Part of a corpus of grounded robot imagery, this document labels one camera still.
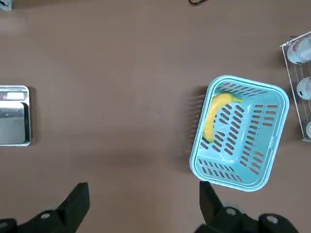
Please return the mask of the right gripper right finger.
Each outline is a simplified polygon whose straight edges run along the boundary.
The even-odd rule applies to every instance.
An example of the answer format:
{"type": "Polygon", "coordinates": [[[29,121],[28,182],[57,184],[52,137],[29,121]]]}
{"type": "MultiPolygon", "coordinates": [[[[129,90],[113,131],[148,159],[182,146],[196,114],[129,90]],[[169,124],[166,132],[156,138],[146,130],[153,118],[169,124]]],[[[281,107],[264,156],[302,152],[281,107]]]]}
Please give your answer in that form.
{"type": "Polygon", "coordinates": [[[237,208],[224,206],[209,182],[199,183],[199,203],[204,224],[197,233],[296,233],[285,217],[267,213],[253,219],[237,208]]]}

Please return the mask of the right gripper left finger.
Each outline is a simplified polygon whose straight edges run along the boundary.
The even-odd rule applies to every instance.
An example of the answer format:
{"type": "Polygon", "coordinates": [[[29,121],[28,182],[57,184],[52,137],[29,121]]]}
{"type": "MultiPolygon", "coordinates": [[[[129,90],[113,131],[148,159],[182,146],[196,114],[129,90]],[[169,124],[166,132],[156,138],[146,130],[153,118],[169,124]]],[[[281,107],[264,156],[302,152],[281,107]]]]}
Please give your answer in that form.
{"type": "Polygon", "coordinates": [[[52,210],[45,210],[23,224],[14,218],[0,220],[2,233],[75,233],[89,211],[88,183],[79,183],[52,210]]]}

